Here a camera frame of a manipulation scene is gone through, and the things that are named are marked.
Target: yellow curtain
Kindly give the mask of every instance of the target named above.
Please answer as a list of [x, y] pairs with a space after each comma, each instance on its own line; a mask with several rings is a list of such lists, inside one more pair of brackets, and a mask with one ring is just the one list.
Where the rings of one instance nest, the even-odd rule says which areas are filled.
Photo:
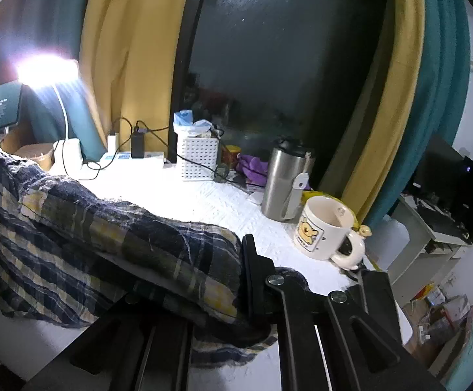
[[[112, 120], [168, 126], [176, 45], [186, 0], [88, 0], [79, 65], [102, 139]], [[121, 122], [121, 142], [129, 126]], [[161, 133], [167, 141], [168, 133]], [[154, 137], [146, 148], [165, 151]]]
[[394, 44], [373, 128], [343, 191], [360, 222], [392, 165], [408, 120], [420, 70], [425, 0], [395, 0]]
[[318, 190], [341, 198], [374, 124], [383, 94], [394, 44], [394, 0], [387, 0], [378, 46], [347, 129], [329, 163]]

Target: metal screw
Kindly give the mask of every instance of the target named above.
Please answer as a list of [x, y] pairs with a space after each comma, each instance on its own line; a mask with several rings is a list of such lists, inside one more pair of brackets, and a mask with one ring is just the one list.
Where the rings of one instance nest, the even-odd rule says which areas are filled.
[[125, 301], [128, 304], [137, 304], [140, 301], [140, 298], [135, 294], [127, 294]]
[[285, 278], [282, 275], [271, 275], [267, 278], [267, 282], [271, 285], [282, 285], [285, 282]]
[[344, 303], [347, 301], [347, 294], [343, 291], [332, 291], [329, 297], [331, 297], [331, 300], [335, 303]]

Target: checkered fabric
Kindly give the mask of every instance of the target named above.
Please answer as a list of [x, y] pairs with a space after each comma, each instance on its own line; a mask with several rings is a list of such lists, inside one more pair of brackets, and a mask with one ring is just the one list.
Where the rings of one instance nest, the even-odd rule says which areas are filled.
[[[159, 281], [135, 277], [115, 260], [141, 266]], [[275, 337], [243, 313], [241, 274], [241, 243], [233, 232], [99, 199], [77, 181], [0, 149], [4, 315], [82, 327], [134, 291], [200, 327], [193, 343], [200, 364], [243, 364]]]

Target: cartoon mug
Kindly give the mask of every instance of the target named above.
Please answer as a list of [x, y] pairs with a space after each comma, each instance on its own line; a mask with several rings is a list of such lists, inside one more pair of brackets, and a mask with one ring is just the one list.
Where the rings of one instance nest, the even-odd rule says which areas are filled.
[[[294, 231], [294, 244], [306, 256], [316, 260], [331, 259], [343, 269], [356, 269], [365, 254], [364, 236], [353, 231], [354, 214], [339, 200], [318, 195], [309, 198]], [[346, 256], [338, 252], [345, 237], [352, 245]]]

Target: dark window glass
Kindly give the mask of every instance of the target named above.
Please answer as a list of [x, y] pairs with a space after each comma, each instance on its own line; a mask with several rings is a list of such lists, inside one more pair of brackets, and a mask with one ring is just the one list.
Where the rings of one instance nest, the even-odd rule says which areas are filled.
[[204, 0], [181, 108], [267, 160], [279, 135], [318, 154], [321, 177], [350, 119], [386, 0]]

